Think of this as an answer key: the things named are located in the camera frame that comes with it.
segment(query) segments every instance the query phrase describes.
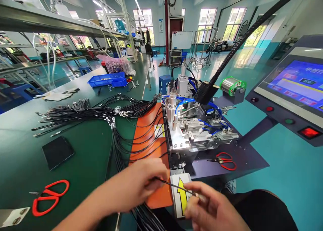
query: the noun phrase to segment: ceiling light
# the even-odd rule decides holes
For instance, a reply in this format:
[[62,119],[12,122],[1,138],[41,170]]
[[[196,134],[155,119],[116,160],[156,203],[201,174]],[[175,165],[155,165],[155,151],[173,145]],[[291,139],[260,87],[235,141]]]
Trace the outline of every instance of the ceiling light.
[[139,10],[139,12],[140,12],[140,15],[142,16],[142,19],[143,19],[143,21],[145,22],[144,15],[142,14],[142,11],[141,11],[141,9],[140,9],[139,3],[138,3],[138,1],[137,1],[137,0],[135,0],[135,2],[136,2],[136,4],[137,4],[138,10]]
[[97,4],[99,7],[101,7],[101,4],[98,3],[96,0],[92,0],[95,4]]

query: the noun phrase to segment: worker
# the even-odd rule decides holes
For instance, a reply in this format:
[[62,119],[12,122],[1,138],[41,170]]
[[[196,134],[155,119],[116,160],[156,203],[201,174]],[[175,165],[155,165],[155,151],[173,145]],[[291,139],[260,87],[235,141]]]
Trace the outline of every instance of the worker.
[[[145,202],[163,185],[152,179],[167,180],[168,172],[160,158],[136,161],[95,189],[53,231],[95,230],[104,217],[128,212]],[[264,193],[269,196],[258,193],[260,198],[253,194],[241,198],[238,203],[243,205],[244,213],[240,215],[228,198],[212,187],[202,182],[185,183],[184,187],[203,196],[192,196],[185,210],[185,217],[192,220],[194,231],[297,230],[284,203],[268,192]]]

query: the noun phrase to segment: scissors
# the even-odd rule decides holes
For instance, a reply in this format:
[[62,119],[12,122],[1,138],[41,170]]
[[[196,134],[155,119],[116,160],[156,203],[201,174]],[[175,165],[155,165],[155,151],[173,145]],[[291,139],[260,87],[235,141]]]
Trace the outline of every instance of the scissors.
[[[56,193],[56,192],[51,191],[51,190],[48,189],[49,187],[52,187],[52,186],[54,186],[56,184],[59,184],[59,183],[65,183],[66,184],[66,188],[62,193]],[[69,187],[70,187],[70,183],[67,180],[60,180],[60,181],[56,181],[56,182],[54,182],[52,184],[49,184],[49,185],[45,186],[45,190],[43,192],[41,192],[41,193],[40,192],[30,192],[30,194],[36,194],[38,196],[36,199],[34,199],[34,202],[33,202],[33,215],[35,217],[40,217],[40,216],[43,216],[43,215],[49,213],[51,210],[53,210],[54,207],[56,207],[56,205],[57,205],[57,203],[59,201],[59,197],[65,195],[65,193],[67,192]],[[49,194],[49,196],[41,196],[44,193]],[[53,204],[53,206],[51,206],[46,211],[38,212],[38,210],[37,210],[38,201],[43,201],[43,200],[54,200],[55,203]]]
[[[226,152],[220,152],[215,156],[215,159],[210,159],[208,161],[218,162],[222,168],[230,170],[230,171],[234,171],[237,168],[237,165],[235,164],[235,162],[232,161],[232,156]],[[230,167],[228,167],[228,164],[226,164],[226,163],[233,163],[234,167],[230,168]]]

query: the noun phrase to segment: control panel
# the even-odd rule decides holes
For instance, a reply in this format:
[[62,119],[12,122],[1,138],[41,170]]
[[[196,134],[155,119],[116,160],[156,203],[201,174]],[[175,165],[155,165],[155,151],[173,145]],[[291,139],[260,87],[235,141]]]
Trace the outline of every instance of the control panel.
[[323,145],[323,35],[297,41],[246,100],[311,145]]

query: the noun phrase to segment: red indicator light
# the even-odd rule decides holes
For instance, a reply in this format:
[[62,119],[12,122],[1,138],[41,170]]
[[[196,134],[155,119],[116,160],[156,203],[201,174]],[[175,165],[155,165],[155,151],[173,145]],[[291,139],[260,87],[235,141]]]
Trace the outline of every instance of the red indicator light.
[[320,135],[320,132],[317,132],[316,130],[312,129],[312,128],[304,128],[301,133],[308,139],[312,139],[318,135]]

